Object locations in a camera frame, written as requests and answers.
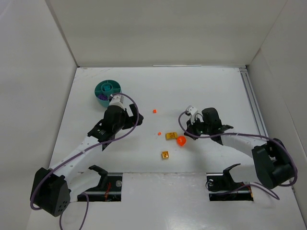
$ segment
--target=yellow block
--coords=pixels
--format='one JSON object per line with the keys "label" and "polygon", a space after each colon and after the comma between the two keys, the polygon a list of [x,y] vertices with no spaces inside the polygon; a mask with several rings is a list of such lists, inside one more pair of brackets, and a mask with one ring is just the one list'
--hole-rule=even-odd
{"label": "yellow block", "polygon": [[178,138],[178,134],[176,132],[174,133],[166,133],[165,134],[165,139],[166,140],[172,140],[172,139],[177,139]]}
{"label": "yellow block", "polygon": [[169,158],[168,151],[162,152],[161,155],[162,155],[162,159],[163,159],[163,160],[167,160],[167,159]]}

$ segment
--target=teal bowl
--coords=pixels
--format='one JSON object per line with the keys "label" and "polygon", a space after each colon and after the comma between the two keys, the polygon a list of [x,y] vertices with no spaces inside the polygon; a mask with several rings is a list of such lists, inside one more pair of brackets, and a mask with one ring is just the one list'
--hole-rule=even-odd
{"label": "teal bowl", "polygon": [[95,96],[105,108],[109,106],[109,97],[113,93],[121,92],[120,84],[114,80],[104,80],[95,87]]}

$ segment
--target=white backdrop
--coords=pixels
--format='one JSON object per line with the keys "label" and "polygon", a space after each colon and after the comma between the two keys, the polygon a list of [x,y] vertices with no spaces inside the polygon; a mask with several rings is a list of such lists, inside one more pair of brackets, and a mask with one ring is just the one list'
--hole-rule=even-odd
{"label": "white backdrop", "polygon": [[76,65],[43,0],[0,1],[0,229],[23,230]]}
{"label": "white backdrop", "polygon": [[80,66],[249,64],[286,0],[47,0]]}
{"label": "white backdrop", "polygon": [[248,71],[269,135],[298,168],[295,196],[307,221],[307,1],[288,0]]}

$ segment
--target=small cube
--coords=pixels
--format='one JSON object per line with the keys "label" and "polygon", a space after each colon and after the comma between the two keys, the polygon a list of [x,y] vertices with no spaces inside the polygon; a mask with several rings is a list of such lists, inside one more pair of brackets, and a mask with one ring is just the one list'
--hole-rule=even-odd
{"label": "small cube", "polygon": [[177,139],[177,138],[178,138],[178,134],[176,132],[165,134],[166,140],[172,140],[172,139]]}
{"label": "small cube", "polygon": [[162,159],[163,159],[163,160],[167,160],[167,159],[169,158],[168,151],[162,152],[161,155],[162,155]]}
{"label": "small cube", "polygon": [[104,90],[105,90],[105,92],[110,91],[111,87],[109,85],[106,85],[106,86],[104,86]]}

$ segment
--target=purple object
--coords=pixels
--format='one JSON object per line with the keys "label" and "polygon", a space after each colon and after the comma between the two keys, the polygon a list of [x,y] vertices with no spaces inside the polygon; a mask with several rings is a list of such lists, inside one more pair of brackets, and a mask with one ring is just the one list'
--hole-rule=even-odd
{"label": "purple object", "polygon": [[266,194],[272,196],[272,197],[275,198],[276,200],[280,200],[279,196],[278,196],[275,192],[273,192],[271,189],[265,187],[264,185],[262,185],[262,184],[260,184],[260,183],[257,183],[257,182],[254,182],[254,183],[255,183],[255,184],[258,184],[258,185],[255,185],[255,184],[244,184],[243,186],[241,186],[241,187],[239,187],[239,188],[236,188],[235,190],[228,191],[228,192],[224,192],[224,193],[216,193],[216,194],[219,195],[219,196],[222,196],[222,195],[226,195],[226,194],[231,194],[231,193],[233,193],[233,192],[235,192],[235,191],[238,191],[238,190],[240,190],[241,188],[244,188],[244,187],[248,187],[248,186],[249,186],[249,187],[252,187],[252,186],[254,186],[254,187],[256,187],[256,188],[258,188],[258,189],[264,191]]}
{"label": "purple object", "polygon": [[97,96],[100,100],[103,100],[103,101],[107,101],[107,96],[104,96],[103,94],[100,94]]}
{"label": "purple object", "polygon": [[[81,194],[82,194],[82,195],[85,195],[85,197],[86,197],[86,210],[85,210],[85,215],[84,215],[84,217],[83,217],[83,221],[82,221],[82,224],[81,224],[79,230],[81,230],[82,227],[83,227],[83,224],[84,224],[85,219],[86,219],[86,216],[87,216],[88,206],[89,206],[89,204],[90,204],[90,198],[88,197],[88,195],[87,195],[86,193],[81,193]],[[63,229],[63,226],[62,226],[62,217],[63,217],[63,213],[62,213],[61,216],[59,217],[59,228],[60,228],[61,230],[64,230],[64,229]]]}

